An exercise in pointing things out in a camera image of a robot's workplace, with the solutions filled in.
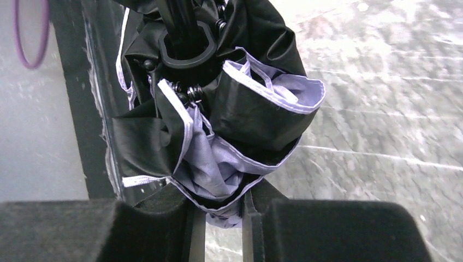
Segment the black umbrella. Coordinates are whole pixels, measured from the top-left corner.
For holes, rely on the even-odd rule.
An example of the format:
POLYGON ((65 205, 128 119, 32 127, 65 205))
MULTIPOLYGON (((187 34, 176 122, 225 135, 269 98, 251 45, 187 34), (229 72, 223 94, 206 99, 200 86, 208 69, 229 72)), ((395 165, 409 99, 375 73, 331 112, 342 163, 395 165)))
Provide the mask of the black umbrella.
POLYGON ((124 187, 167 178, 220 228, 293 153, 326 90, 269 1, 192 1, 197 29, 160 1, 120 1, 116 72, 129 111, 113 119, 124 187))

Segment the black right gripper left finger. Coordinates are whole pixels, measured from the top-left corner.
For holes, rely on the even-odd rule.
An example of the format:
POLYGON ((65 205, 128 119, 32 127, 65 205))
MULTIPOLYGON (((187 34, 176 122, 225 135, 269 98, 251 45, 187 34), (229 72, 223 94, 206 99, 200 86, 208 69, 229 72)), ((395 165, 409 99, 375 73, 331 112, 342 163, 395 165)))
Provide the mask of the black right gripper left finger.
POLYGON ((115 199, 1 204, 1 261, 204 261, 205 218, 169 184, 115 199))

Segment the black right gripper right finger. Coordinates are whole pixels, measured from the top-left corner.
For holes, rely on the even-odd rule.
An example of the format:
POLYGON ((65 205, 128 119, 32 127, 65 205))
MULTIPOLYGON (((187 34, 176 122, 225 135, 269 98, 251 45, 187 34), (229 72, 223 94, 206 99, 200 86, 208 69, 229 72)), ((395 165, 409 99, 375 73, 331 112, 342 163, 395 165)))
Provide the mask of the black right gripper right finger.
POLYGON ((268 181, 242 198, 244 261, 431 261, 396 203, 294 200, 268 181))

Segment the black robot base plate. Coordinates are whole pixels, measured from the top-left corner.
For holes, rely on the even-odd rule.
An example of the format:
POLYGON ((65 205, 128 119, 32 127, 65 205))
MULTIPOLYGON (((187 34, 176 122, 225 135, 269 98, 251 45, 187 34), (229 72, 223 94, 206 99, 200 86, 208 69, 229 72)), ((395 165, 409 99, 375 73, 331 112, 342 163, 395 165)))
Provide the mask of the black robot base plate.
POLYGON ((122 184, 112 122, 128 111, 116 74, 124 8, 114 1, 49 5, 88 194, 133 205, 143 194, 122 184))

